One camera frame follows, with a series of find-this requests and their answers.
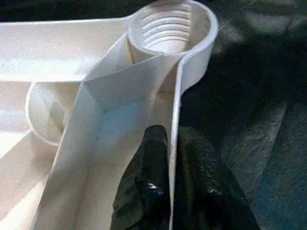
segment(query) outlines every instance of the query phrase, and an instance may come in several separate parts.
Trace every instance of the white plastic part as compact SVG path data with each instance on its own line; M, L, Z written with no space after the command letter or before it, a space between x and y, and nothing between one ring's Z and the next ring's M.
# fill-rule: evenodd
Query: white plastic part
M155 38L157 43L152 44L145 40L136 18L156 6L161 11L186 8L189 30L197 31L200 26L200 32L189 34L176 47L173 41ZM151 15L155 19L160 13ZM168 133L173 206L180 97L204 75L218 24L207 7L190 0L159 1L135 13L132 22L128 34L111 47L80 86L34 230L108 229L121 175L144 130L154 124L163 125Z
M27 114L45 145L59 143L31 229L108 229L119 180L155 124L167 130L173 207L180 97L206 71L218 31L214 14L192 0L162 0L125 18L4 23L0 30L0 41L11 38L0 42L0 79L46 82L33 84ZM57 117L49 117L50 105L66 100L55 96L58 87L50 90L52 81L59 88L82 81L75 101L62 103L67 114L72 108L67 125L56 119L62 136L50 135L58 125L46 129Z
M26 98L26 117L33 133L47 144L59 144L79 86L79 82L31 85Z
M56 148L29 131L25 99L31 83L0 83L0 229L28 229Z

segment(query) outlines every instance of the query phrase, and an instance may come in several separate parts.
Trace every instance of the black glove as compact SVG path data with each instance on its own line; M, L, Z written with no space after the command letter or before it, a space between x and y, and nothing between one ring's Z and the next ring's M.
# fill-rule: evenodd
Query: black glove
M207 138L181 128L177 149L175 230L259 229L242 189Z
M168 183L166 131L151 126L120 180L111 230L167 230Z

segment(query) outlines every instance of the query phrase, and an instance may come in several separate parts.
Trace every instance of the black fabric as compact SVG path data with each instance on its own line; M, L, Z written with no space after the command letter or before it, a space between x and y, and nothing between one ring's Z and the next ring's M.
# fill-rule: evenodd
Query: black fabric
M129 15L151 0L14 0L0 21ZM182 97L180 124L206 136L257 221L307 226L307 1L200 0L220 30L204 78Z
M244 192L206 137L182 127L177 149L174 229L259 230Z
M167 136L163 126L145 130L113 203L111 230L167 230L170 199Z

